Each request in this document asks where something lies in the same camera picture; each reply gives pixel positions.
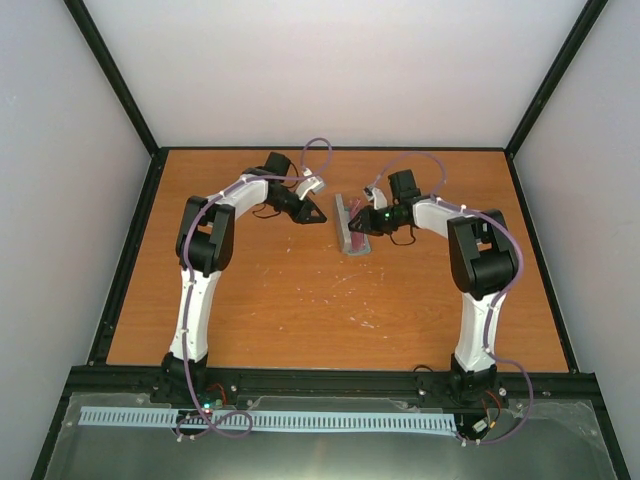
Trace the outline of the red transparent sunglasses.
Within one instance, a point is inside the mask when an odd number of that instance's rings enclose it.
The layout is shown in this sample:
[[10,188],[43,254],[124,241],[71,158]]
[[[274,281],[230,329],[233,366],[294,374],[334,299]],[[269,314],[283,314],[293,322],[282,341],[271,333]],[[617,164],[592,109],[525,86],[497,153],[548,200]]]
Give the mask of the red transparent sunglasses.
[[[347,202],[348,220],[350,223],[355,216],[359,213],[362,207],[362,200],[358,197],[351,197]],[[349,253],[351,255],[364,255],[368,252],[368,246],[366,243],[366,237],[361,232],[349,231],[349,239],[351,246]]]

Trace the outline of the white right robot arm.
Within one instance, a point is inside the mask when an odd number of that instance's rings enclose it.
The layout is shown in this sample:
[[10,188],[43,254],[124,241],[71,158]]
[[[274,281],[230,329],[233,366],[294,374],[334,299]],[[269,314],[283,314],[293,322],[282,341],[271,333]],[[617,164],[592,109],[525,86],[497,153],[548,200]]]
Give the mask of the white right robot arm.
[[522,250],[497,209],[478,211],[436,194],[424,195],[410,170],[391,174],[389,184],[391,202],[376,184],[364,188],[369,204],[348,228],[368,236],[392,236],[407,226],[447,240],[451,275],[462,294],[449,391],[457,402],[469,402],[495,385],[497,326],[505,298],[521,277]]

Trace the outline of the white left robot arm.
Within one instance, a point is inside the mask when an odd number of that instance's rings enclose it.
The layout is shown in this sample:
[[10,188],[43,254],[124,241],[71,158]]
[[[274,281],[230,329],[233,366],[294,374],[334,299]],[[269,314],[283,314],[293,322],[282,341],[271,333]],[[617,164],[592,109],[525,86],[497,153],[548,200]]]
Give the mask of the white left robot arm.
[[258,205],[296,224],[327,221],[311,198],[324,188],[324,180],[307,167],[291,175],[291,166],[287,156],[271,152],[264,165],[246,169],[228,187],[207,197],[192,196],[185,204],[176,240],[181,299],[162,368],[186,402],[201,400],[208,390],[208,324],[217,284],[233,256],[236,221]]

